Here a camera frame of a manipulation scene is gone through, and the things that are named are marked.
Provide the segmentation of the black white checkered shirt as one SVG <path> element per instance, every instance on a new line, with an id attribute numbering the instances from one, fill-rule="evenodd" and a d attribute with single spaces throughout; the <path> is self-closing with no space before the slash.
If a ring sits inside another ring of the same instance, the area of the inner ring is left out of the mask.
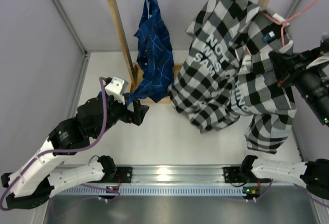
<path id="1" fill-rule="evenodd" d="M 173 108 L 201 133 L 250 116 L 248 149 L 275 154 L 296 113 L 292 90 L 278 87 L 269 57 L 293 50 L 285 19 L 250 0 L 208 0 L 186 33 L 189 53 L 169 86 Z"/>

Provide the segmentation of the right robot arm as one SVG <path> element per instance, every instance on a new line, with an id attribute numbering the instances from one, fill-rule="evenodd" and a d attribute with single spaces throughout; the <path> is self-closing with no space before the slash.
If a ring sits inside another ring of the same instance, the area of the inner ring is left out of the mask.
<path id="1" fill-rule="evenodd" d="M 328 40 L 320 46 L 299 53 L 269 54 L 274 64 L 279 88 L 295 87 L 323 126 L 328 126 Z M 328 160 L 319 158 L 301 162 L 269 160 L 248 155 L 240 165 L 239 175 L 245 181 L 272 179 L 294 184 L 305 193 L 328 200 Z"/>

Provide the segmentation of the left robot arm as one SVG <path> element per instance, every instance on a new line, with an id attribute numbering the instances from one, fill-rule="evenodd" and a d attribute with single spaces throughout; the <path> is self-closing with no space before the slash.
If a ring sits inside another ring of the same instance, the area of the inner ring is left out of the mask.
<path id="1" fill-rule="evenodd" d="M 117 167 L 110 156 L 61 172 L 54 169 L 67 158 L 89 149 L 90 139 L 98 142 L 118 121 L 140 125 L 149 110 L 134 100 L 133 110 L 114 97 L 96 97 L 77 109 L 75 117 L 60 122 L 48 135 L 36 154 L 14 173 L 1 176 L 6 189 L 1 197 L 1 210 L 30 210 L 46 203 L 56 194 L 88 182 L 111 182 Z"/>

